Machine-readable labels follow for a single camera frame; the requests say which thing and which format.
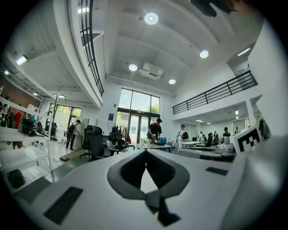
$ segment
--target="air conditioner unit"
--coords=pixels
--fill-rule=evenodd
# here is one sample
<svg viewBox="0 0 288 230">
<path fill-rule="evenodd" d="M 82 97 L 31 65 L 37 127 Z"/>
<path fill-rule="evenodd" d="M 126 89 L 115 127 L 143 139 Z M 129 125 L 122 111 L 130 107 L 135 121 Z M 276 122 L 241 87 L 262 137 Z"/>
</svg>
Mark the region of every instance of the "air conditioner unit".
<svg viewBox="0 0 288 230">
<path fill-rule="evenodd" d="M 149 63 L 145 63 L 142 69 L 139 69 L 140 75 L 148 77 L 153 80 L 158 80 L 164 70 Z"/>
</svg>

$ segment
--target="blue sign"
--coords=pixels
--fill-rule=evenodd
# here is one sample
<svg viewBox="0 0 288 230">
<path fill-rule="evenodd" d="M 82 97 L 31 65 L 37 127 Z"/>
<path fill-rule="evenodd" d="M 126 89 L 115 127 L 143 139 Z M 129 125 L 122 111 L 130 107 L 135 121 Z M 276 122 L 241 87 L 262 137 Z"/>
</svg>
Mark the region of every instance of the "blue sign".
<svg viewBox="0 0 288 230">
<path fill-rule="evenodd" d="M 108 120 L 113 120 L 114 119 L 114 114 L 113 113 L 109 113 L 109 118 Z"/>
</svg>

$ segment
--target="black metal railing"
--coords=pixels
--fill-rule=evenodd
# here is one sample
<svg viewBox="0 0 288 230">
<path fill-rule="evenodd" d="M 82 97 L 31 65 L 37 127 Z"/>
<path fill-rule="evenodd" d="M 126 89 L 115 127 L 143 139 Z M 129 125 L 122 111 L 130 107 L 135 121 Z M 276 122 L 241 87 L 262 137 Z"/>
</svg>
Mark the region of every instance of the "black metal railing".
<svg viewBox="0 0 288 230">
<path fill-rule="evenodd" d="M 253 86 L 256 86 L 257 82 L 251 74 L 251 71 L 247 71 L 239 76 L 226 81 L 202 94 L 199 94 L 185 102 L 173 106 L 173 113 L 181 113 L 188 111 L 199 106 L 209 104 L 211 102 L 220 100 L 222 98 L 231 96 L 240 91 L 246 90 Z"/>
<path fill-rule="evenodd" d="M 94 53 L 94 45 L 93 45 L 93 33 L 92 33 L 92 12 L 93 12 L 93 0 L 90 0 L 90 4 L 88 5 L 88 0 L 86 0 L 86 4 L 83 5 L 83 0 L 81 0 L 81 9 L 85 9 L 81 13 L 81 27 L 82 30 L 80 33 L 83 34 L 82 40 L 85 44 L 85 51 L 88 58 L 88 66 L 91 69 L 92 75 L 94 76 L 96 87 L 98 88 L 101 96 L 104 93 L 104 89 L 100 80 L 95 53 Z"/>
</svg>

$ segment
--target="red clothing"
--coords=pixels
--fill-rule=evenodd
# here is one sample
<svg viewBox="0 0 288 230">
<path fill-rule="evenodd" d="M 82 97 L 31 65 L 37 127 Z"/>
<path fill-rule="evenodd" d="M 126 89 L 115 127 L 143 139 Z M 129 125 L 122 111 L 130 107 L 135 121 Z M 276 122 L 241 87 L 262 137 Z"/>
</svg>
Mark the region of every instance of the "red clothing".
<svg viewBox="0 0 288 230">
<path fill-rule="evenodd" d="M 21 119 L 22 115 L 19 110 L 14 110 L 13 111 L 14 116 L 15 116 L 15 129 L 19 128 L 19 120 Z"/>
</svg>

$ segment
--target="doorway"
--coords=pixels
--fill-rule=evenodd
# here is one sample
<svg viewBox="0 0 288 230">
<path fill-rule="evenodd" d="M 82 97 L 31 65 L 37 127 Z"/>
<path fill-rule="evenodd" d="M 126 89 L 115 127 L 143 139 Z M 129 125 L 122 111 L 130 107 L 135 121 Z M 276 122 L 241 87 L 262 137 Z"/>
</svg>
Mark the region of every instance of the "doorway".
<svg viewBox="0 0 288 230">
<path fill-rule="evenodd" d="M 129 119 L 130 138 L 132 143 L 139 143 L 141 138 L 147 139 L 150 117 L 131 114 Z"/>
</svg>

